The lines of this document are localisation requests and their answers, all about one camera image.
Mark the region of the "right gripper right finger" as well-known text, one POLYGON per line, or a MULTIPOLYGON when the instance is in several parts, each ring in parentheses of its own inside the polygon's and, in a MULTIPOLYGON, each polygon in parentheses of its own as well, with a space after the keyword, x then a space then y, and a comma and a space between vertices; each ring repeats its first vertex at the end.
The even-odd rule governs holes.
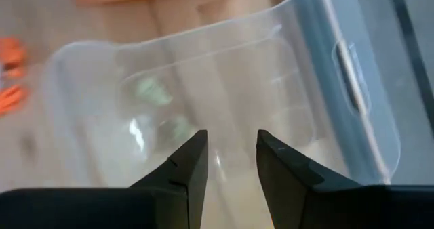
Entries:
POLYGON ((434 186, 363 186, 266 130, 256 164, 275 229, 434 229, 434 186))

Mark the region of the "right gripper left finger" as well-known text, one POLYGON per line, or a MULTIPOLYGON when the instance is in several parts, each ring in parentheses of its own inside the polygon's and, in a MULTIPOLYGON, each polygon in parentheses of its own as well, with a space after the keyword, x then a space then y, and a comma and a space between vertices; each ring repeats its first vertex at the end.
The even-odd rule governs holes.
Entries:
POLYGON ((28 188, 0 194, 0 229, 200 229, 208 133, 200 130, 127 188, 28 188))

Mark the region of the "grey plastic skull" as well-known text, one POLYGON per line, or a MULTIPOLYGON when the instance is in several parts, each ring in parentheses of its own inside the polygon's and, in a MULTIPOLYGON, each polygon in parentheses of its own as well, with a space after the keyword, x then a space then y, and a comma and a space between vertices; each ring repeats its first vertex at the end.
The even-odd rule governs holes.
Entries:
POLYGON ((174 99, 165 85, 156 77, 138 79, 133 90, 135 101, 140 104, 166 106, 174 99))

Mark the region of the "orange plastic bone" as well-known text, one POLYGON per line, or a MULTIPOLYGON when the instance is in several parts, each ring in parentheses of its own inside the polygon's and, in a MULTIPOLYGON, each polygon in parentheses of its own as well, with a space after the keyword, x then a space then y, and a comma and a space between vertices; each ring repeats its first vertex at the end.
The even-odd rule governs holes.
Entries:
POLYGON ((26 74, 26 49, 15 37, 0 37, 0 65, 2 75, 20 78, 26 74))
POLYGON ((0 91, 0 117, 18 110, 28 96, 23 85, 12 85, 0 91))

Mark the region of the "clear plastic bin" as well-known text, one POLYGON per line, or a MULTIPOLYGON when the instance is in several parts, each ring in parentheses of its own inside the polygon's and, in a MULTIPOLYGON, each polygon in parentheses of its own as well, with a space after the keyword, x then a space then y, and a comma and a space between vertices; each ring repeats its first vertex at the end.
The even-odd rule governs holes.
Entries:
POLYGON ((357 0, 285 0, 140 43, 69 43, 49 59, 42 91, 77 186, 127 186, 201 129, 221 184, 254 181, 260 129, 360 184, 388 184, 400 159, 357 0), (170 104, 135 101, 146 77, 170 104))

